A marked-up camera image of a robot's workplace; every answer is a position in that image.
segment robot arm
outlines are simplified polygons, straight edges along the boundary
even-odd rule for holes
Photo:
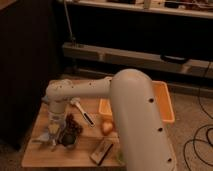
[[[151,79],[127,69],[112,80],[48,86],[49,110],[63,113],[72,97],[108,97],[128,171],[174,171],[175,156],[164,130]]]

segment table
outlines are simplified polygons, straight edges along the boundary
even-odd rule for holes
[[[164,89],[162,91],[162,85],[156,88],[155,84],[155,91],[158,101],[161,101],[159,95],[164,91]],[[48,106],[42,103],[22,160],[22,166],[96,167],[97,165],[91,161],[90,155],[101,142],[103,137],[105,137],[100,129],[102,117],[98,113],[99,101],[100,99],[81,99],[82,107],[90,114],[96,124],[95,127],[87,125],[77,108],[67,105],[66,113],[72,113],[74,115],[74,119],[83,126],[83,132],[79,136],[76,147],[73,150],[68,150],[62,145],[58,145],[55,151],[51,151],[50,146],[32,142],[32,140],[38,137],[48,125]],[[116,132],[111,132],[106,138],[110,139],[114,145],[101,166],[120,167],[121,165],[116,160],[116,154],[120,149],[118,135]]]

